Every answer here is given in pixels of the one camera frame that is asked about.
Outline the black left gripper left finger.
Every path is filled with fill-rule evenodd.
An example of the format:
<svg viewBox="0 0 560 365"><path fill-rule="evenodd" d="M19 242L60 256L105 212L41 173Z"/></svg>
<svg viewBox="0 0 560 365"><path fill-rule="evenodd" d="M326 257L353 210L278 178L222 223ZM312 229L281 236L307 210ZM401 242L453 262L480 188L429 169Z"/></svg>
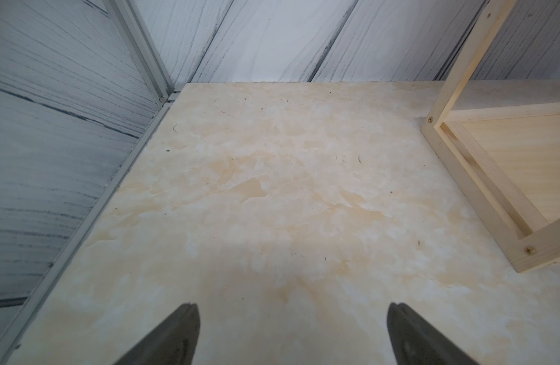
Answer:
<svg viewBox="0 0 560 365"><path fill-rule="evenodd" d="M200 333L197 304L182 304L115 365L191 364Z"/></svg>

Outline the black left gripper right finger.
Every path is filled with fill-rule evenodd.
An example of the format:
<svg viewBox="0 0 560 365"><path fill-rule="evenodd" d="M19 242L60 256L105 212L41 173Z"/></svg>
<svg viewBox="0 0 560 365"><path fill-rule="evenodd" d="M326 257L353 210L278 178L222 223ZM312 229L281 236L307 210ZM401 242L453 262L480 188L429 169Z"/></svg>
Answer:
<svg viewBox="0 0 560 365"><path fill-rule="evenodd" d="M408 304L391 303L386 322L397 364L478 364Z"/></svg>

